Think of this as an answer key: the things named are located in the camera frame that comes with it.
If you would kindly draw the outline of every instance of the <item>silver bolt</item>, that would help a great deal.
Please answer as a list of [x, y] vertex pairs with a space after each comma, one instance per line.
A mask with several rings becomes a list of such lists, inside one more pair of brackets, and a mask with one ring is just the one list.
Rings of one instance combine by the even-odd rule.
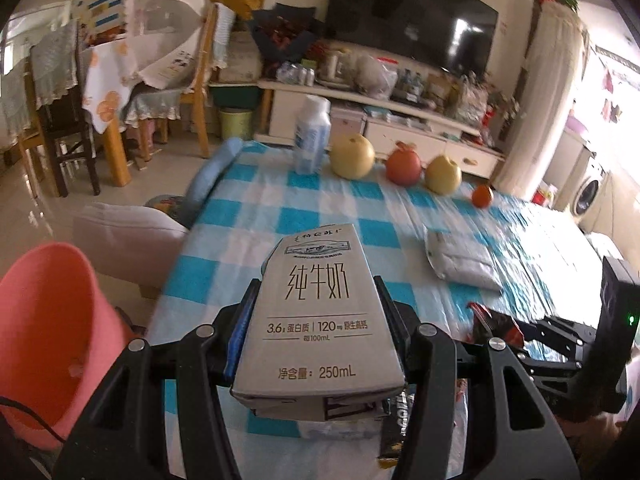
[[140, 352], [144, 347], [145, 347], [144, 339], [134, 339], [127, 346], [127, 348], [132, 352]]
[[507, 343], [505, 343], [499, 337], [492, 337], [491, 339], [489, 339], [489, 346], [499, 352], [500, 350], [504, 350], [505, 348], [507, 348]]
[[213, 335], [213, 327], [211, 325], [200, 325], [196, 329], [196, 335], [201, 338], [211, 337]]
[[433, 337], [438, 333], [438, 329], [430, 323], [423, 323], [418, 327], [418, 332], [425, 337]]

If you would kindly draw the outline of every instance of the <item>washing machine door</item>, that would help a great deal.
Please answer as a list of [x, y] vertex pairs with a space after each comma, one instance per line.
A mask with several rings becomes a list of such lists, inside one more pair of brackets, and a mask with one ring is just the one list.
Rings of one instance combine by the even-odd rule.
[[574, 216], [584, 215], [591, 205], [593, 205], [600, 191], [601, 184], [601, 178], [590, 177], [585, 179], [572, 202], [571, 213]]

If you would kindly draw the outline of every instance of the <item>water bottle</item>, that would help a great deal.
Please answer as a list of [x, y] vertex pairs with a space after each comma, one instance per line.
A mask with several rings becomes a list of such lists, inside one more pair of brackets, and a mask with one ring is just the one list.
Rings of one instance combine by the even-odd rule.
[[296, 119], [296, 145], [293, 161], [297, 174], [317, 173], [329, 140], [329, 100], [316, 95], [306, 96]]

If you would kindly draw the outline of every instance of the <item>blue chair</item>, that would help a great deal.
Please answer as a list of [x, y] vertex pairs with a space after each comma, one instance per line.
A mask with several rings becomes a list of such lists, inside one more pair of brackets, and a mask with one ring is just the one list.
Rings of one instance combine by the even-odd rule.
[[226, 169], [236, 159], [243, 145], [238, 137], [227, 139], [198, 170], [184, 196], [159, 195], [146, 202], [145, 206], [159, 209], [180, 225], [191, 229], [207, 198]]

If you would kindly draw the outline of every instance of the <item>blue and white checkered tablecloth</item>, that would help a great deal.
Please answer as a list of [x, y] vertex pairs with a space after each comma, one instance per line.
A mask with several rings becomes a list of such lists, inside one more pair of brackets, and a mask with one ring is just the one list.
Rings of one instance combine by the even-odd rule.
[[[180, 339], [237, 303], [284, 235], [321, 225], [353, 223], [373, 275], [391, 296], [412, 305], [423, 321], [465, 338], [479, 301], [521, 319], [545, 314], [597, 326], [602, 264], [567, 216], [497, 195], [487, 210], [469, 201], [463, 184], [453, 197], [404, 189], [376, 166], [360, 181], [336, 177], [326, 161], [318, 175], [292, 169], [292, 152], [249, 142], [227, 171], [191, 230], [148, 330], [152, 344]], [[427, 261], [424, 226], [474, 236], [497, 256], [504, 294], [443, 282]], [[221, 403], [245, 479], [380, 478], [376, 438], [352, 442], [300, 436], [292, 422], [251, 415], [227, 390]], [[166, 392], [172, 471], [182, 474], [175, 423], [175, 385]]]

